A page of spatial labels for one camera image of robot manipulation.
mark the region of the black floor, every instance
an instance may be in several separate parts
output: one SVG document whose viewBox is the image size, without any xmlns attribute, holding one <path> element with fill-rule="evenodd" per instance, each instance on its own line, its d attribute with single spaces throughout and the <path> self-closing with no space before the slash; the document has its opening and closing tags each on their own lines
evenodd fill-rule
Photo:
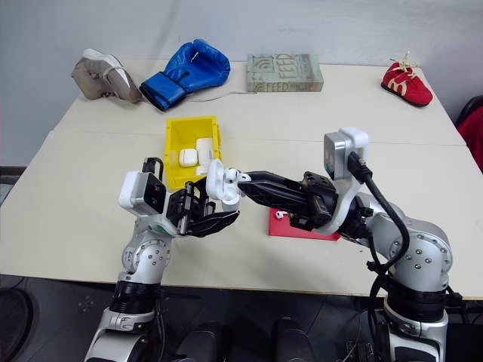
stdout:
<svg viewBox="0 0 483 362">
<path fill-rule="evenodd" d="M 18 287 L 32 299 L 34 318 L 14 362 L 83 361 L 114 286 L 0 275 L 2 288 L 19 281 Z M 182 287 L 168 287 L 166 293 L 162 308 L 169 351 L 174 351 L 190 330 L 207 321 L 230 327 L 233 343 L 229 361 L 237 362 L 270 360 L 272 325 L 281 317 L 300 323 L 320 361 L 342 360 L 349 340 L 371 340 L 365 298 Z M 476 314 L 469 317 L 472 321 Z M 460 323 L 461 318 L 450 314 L 450 321 Z M 482 322 L 480 316 L 476 323 Z M 453 345 L 457 349 L 460 343 Z"/>
</svg>

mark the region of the book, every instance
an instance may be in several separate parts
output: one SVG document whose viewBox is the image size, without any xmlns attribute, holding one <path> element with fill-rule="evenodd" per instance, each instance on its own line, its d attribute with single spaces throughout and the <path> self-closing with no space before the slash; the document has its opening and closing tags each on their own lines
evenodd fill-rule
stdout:
<svg viewBox="0 0 483 362">
<path fill-rule="evenodd" d="M 320 92 L 324 79 L 315 54 L 249 54 L 249 92 Z"/>
</svg>

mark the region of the white earbud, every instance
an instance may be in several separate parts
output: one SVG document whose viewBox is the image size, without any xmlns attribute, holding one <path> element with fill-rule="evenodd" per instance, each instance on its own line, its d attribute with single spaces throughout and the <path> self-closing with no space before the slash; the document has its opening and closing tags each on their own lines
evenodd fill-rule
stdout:
<svg viewBox="0 0 483 362">
<path fill-rule="evenodd" d="M 240 173 L 239 170 L 231 167 L 228 170 L 225 170 L 225 180 L 228 183 L 234 183 L 235 181 L 237 181 L 239 173 Z"/>
<path fill-rule="evenodd" d="M 284 218 L 284 215 L 288 215 L 288 212 L 287 211 L 277 211 L 275 213 L 275 218 L 277 220 L 282 220 Z"/>
</svg>

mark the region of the white table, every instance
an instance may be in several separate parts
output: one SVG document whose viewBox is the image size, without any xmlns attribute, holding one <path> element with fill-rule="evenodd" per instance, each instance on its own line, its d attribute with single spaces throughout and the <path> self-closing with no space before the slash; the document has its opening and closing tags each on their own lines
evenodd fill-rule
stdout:
<svg viewBox="0 0 483 362">
<path fill-rule="evenodd" d="M 139 170 L 145 157 L 162 156 L 166 118 L 216 114 L 227 166 L 269 170 L 292 179 L 301 179 L 305 170 L 323 173 L 323 133 L 354 124 L 368 131 L 372 139 L 368 161 L 378 186 L 407 215 L 445 230 L 455 259 L 451 285 L 467 298 L 483 298 L 483 284 L 473 278 L 483 272 L 483 177 L 455 129 L 448 127 L 448 117 L 437 100 L 426 109 L 414 109 L 380 92 L 378 84 L 366 84 L 365 93 L 377 94 L 382 107 L 399 119 L 391 127 L 378 127 L 383 119 L 373 118 L 375 112 L 365 114 L 349 107 L 338 112 L 351 113 L 351 119 L 358 116 L 359 123 L 331 115 L 325 107 L 308 111 L 311 118 L 291 122 L 291 107 L 281 99 L 297 103 L 293 98 L 318 96 L 324 102 L 325 97 L 335 97 L 330 89 L 340 87 L 333 84 L 337 74 L 359 75 L 353 77 L 353 84 L 362 89 L 362 79 L 375 77 L 381 70 L 346 68 L 344 72 L 343 66 L 323 66 L 326 85 L 321 94 L 233 95 L 208 103 L 184 103 L 166 114 L 146 103 L 132 106 L 114 99 L 88 102 L 79 97 L 0 208 L 0 273 L 114 282 L 134 224 L 134 217 L 117 205 L 125 173 Z M 240 74 L 233 72 L 230 89 L 241 89 Z M 216 92 L 225 90 L 210 90 L 203 97 Z M 257 104 L 259 97 L 281 105 L 286 115 L 277 111 L 278 127 L 273 128 L 266 126 L 267 118 L 259 117 L 261 132 L 255 134 L 240 122 L 246 114 L 254 122 L 256 108 L 264 114 L 262 103 L 249 106 Z M 314 100 L 307 104 L 319 107 Z M 335 101 L 325 104 L 331 108 Z M 327 123 L 310 131 L 318 124 L 317 112 L 325 114 Z M 421 112 L 428 115 L 421 125 L 426 132 L 410 130 L 415 127 L 412 118 L 408 118 L 411 127 L 400 127 L 401 113 L 405 118 Z M 434 127 L 431 132 L 428 124 Z M 367 249 L 347 241 L 270 237 L 267 229 L 268 209 L 244 199 L 240 217 L 229 228 L 206 238 L 174 242 L 163 283 L 368 294 L 374 273 L 365 268 L 371 258 Z"/>
<path fill-rule="evenodd" d="M 140 168 L 145 156 L 160 155 L 161 149 L 156 135 L 51 132 L 0 209 L 2 272 L 115 281 L 134 222 L 117 205 L 122 180 L 127 171 Z M 322 143 L 301 141 L 223 144 L 227 165 L 293 179 L 301 179 L 305 170 L 321 169 L 321 150 Z M 482 297 L 483 286 L 469 275 L 483 272 L 483 191 L 481 174 L 466 148 L 374 144 L 370 152 L 374 179 L 386 197 L 407 215 L 427 219 L 448 234 L 454 288 Z M 163 283 L 368 293 L 374 275 L 365 268 L 367 249 L 346 241 L 270 237 L 267 227 L 268 209 L 244 199 L 240 217 L 229 228 L 174 242 Z"/>
</svg>

